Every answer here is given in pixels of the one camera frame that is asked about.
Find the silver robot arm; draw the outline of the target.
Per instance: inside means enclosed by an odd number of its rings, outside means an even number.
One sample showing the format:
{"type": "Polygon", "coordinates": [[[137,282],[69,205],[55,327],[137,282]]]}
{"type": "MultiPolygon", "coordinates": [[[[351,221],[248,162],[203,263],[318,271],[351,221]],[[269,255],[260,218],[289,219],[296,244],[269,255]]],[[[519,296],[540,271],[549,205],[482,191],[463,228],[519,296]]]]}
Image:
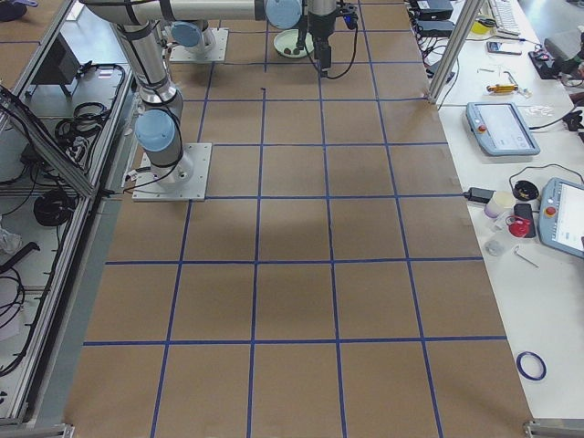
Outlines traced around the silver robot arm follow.
{"type": "Polygon", "coordinates": [[[329,37],[334,33],[337,17],[338,6],[335,0],[308,1],[308,32],[313,39],[319,75],[323,78],[328,76],[331,67],[329,37]]]}
{"type": "Polygon", "coordinates": [[[297,28],[305,37],[312,15],[310,1],[86,1],[84,5],[111,24],[136,77],[144,109],[136,133],[146,130],[151,135],[142,145],[153,168],[162,172],[157,180],[177,173],[183,162],[183,96],[163,61],[155,22],[169,24],[180,46],[206,53],[215,47],[210,20],[267,21],[282,30],[297,28]]]}

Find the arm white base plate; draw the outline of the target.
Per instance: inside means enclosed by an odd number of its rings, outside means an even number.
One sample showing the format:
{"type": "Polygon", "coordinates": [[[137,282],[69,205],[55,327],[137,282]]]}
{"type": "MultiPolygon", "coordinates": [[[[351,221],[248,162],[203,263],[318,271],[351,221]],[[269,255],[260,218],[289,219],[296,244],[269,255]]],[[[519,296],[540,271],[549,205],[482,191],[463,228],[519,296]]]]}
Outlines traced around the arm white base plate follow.
{"type": "Polygon", "coordinates": [[[174,63],[207,64],[224,62],[229,30],[208,27],[202,30],[192,23],[174,23],[174,40],[170,61],[174,63]]]}
{"type": "Polygon", "coordinates": [[[182,159],[175,168],[166,170],[153,167],[153,172],[141,172],[137,176],[137,189],[132,192],[135,202],[202,202],[206,188],[210,162],[211,143],[185,143],[182,159]]]}

